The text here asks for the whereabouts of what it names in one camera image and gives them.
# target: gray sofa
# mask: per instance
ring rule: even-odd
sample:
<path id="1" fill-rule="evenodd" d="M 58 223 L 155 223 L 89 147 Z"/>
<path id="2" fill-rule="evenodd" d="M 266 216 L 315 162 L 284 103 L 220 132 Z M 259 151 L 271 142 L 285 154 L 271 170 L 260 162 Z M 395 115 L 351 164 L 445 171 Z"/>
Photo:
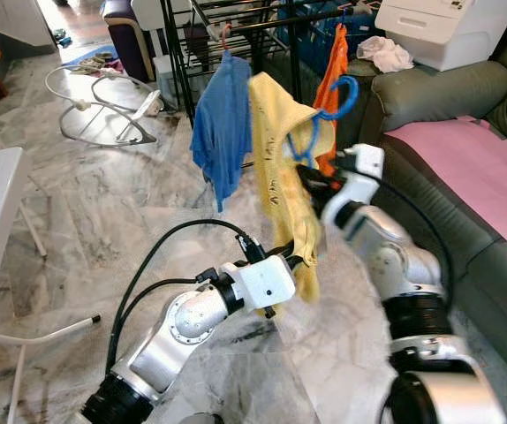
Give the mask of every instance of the gray sofa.
<path id="1" fill-rule="evenodd" d="M 507 138 L 507 40 L 492 61 L 446 72 L 425 66 L 374 79 L 360 142 L 385 150 L 384 177 L 434 222 L 454 262 L 455 300 L 507 361 L 507 242 L 477 217 L 410 148 L 383 133 L 413 121 L 484 118 Z M 427 226 L 397 197 L 374 203 L 417 243 L 442 257 Z"/>

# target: printer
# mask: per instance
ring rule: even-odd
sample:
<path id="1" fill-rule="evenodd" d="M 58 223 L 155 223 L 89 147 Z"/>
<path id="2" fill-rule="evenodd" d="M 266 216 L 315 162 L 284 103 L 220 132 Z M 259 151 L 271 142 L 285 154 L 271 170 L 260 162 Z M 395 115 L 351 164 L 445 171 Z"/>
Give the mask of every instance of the printer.
<path id="1" fill-rule="evenodd" d="M 507 27 L 507 0 L 383 0 L 375 26 L 439 71 L 487 60 Z"/>

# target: pink sheet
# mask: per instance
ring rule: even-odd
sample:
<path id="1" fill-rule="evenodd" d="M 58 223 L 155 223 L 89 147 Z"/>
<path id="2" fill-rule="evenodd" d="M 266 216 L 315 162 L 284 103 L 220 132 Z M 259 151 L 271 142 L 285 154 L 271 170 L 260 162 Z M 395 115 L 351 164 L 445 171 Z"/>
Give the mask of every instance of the pink sheet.
<path id="1" fill-rule="evenodd" d="M 507 140 L 464 119 L 416 122 L 387 132 L 507 240 Z"/>

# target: orange cloth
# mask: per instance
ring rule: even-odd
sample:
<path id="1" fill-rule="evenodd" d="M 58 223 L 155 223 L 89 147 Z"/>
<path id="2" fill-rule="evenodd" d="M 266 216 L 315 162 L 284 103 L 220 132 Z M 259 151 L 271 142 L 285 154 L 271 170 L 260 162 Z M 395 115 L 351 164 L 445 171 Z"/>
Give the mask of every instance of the orange cloth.
<path id="1" fill-rule="evenodd" d="M 343 24 L 338 24 L 336 27 L 336 37 L 332 50 L 330 51 L 330 60 L 326 74 L 318 86 L 316 91 L 316 99 L 314 99 L 313 108 L 324 109 L 329 113 L 336 113 L 339 104 L 338 90 L 330 90 L 330 86 L 334 84 L 341 75 L 348 73 L 348 43 L 345 40 L 348 31 Z M 332 149 L 316 158 L 318 167 L 324 175 L 331 176 L 334 173 L 334 168 L 330 165 L 331 160 L 336 157 L 336 141 Z"/>

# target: chair leg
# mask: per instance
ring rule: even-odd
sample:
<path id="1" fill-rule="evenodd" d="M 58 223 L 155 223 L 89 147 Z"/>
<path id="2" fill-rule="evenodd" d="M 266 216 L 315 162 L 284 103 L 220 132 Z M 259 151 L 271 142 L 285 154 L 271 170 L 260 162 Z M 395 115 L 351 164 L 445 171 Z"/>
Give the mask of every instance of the chair leg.
<path id="1" fill-rule="evenodd" d="M 12 394 L 10 398 L 10 410 L 8 411 L 7 424 L 13 424 L 16 416 L 16 408 L 20 396 L 20 384 L 22 383 L 22 372 L 24 371 L 24 359 L 26 358 L 26 345 L 20 346 L 18 364 L 16 365 L 16 374 L 14 375 L 14 384 L 12 385 Z"/>
<path id="2" fill-rule="evenodd" d="M 0 334 L 0 345 L 20 346 L 18 364 L 16 365 L 16 374 L 14 375 L 14 384 L 12 385 L 10 410 L 8 412 L 8 420 L 6 421 L 8 424 L 12 424 L 14 422 L 14 418 L 16 417 L 16 411 L 18 409 L 20 384 L 22 383 L 22 373 L 24 371 L 24 361 L 26 359 L 26 346 L 40 345 L 42 343 L 54 341 L 60 337 L 67 336 L 76 331 L 79 331 L 80 329 L 85 329 L 87 327 L 95 325 L 96 323 L 100 322 L 100 320 L 101 320 L 100 315 L 94 315 L 91 318 L 86 318 L 85 320 L 76 322 L 73 325 L 69 325 L 65 328 L 54 331 L 53 333 L 50 333 L 46 336 L 37 338 L 19 338 Z"/>
<path id="3" fill-rule="evenodd" d="M 24 207 L 24 203 L 22 201 L 20 201 L 18 209 L 20 211 L 20 214 L 24 218 L 24 221 L 26 221 L 26 226 L 30 230 L 30 233 L 32 234 L 32 238 L 34 239 L 34 243 L 38 249 L 38 252 L 40 252 L 42 258 L 45 259 L 48 256 L 48 252 L 45 250 L 42 240 L 40 239 L 38 232 L 35 230 L 34 225 L 30 220 L 30 216 L 27 214 L 26 208 Z"/>

